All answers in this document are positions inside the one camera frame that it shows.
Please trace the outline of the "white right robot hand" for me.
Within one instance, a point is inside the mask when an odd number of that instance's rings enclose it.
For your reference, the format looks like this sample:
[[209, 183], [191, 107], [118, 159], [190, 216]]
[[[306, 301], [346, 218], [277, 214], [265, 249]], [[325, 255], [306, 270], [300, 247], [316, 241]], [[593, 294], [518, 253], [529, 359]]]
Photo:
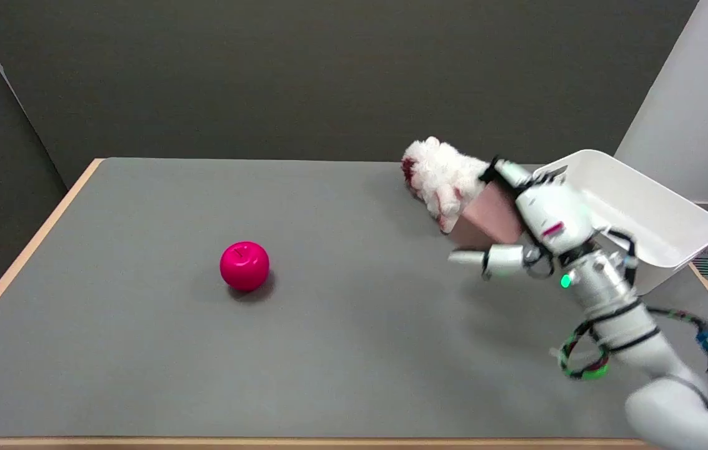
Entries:
[[553, 174], [494, 157], [478, 180], [482, 190], [451, 231], [450, 262], [476, 266], [483, 279], [519, 272], [545, 279], [600, 249], [584, 197]]

